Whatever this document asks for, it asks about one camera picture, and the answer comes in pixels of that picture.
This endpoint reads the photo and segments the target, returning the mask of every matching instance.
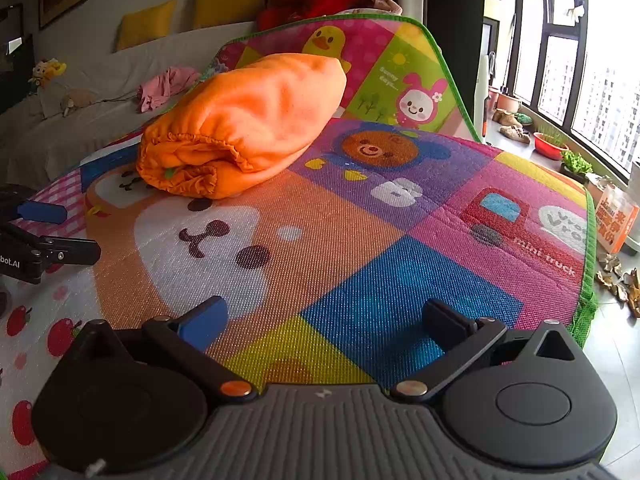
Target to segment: red apple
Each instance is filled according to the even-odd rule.
[[[25,364],[27,364],[27,354],[21,352],[15,357],[14,365],[18,370],[22,370]]]
[[[6,320],[6,333],[9,336],[14,336],[20,333],[24,326],[29,322],[29,313],[31,309],[27,310],[24,305],[14,308],[14,311]]]
[[[47,349],[53,357],[60,357],[71,346],[74,337],[78,335],[78,327],[82,320],[75,325],[68,317],[57,321],[49,330],[47,336]]]
[[[28,400],[21,400],[15,405],[11,422],[18,444],[28,446],[36,439],[31,427],[31,403]]]

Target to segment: rolled orange blanket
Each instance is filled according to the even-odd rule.
[[[212,77],[145,130],[138,173],[170,193],[230,196],[292,164],[340,105],[337,59],[273,54]]]

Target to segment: cartoon bunny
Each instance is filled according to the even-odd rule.
[[[447,80],[438,79],[431,89],[427,89],[422,87],[420,76],[411,72],[402,82],[409,86],[396,101],[398,124],[405,128],[418,128],[420,124],[433,121],[438,113],[438,103],[447,89]]]

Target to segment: red plant pot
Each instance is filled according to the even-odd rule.
[[[568,147],[559,148],[558,146],[554,146],[549,142],[546,142],[545,139],[542,138],[541,133],[535,132],[533,136],[535,137],[534,146],[536,147],[536,151],[546,156],[546,158],[550,158],[551,160],[561,160],[562,152],[568,150]]]

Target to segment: yellow cushion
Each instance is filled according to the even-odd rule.
[[[155,7],[125,14],[122,17],[116,50],[166,36],[171,28],[176,3],[176,0],[169,0]]]
[[[196,0],[193,28],[252,22],[265,0]]]

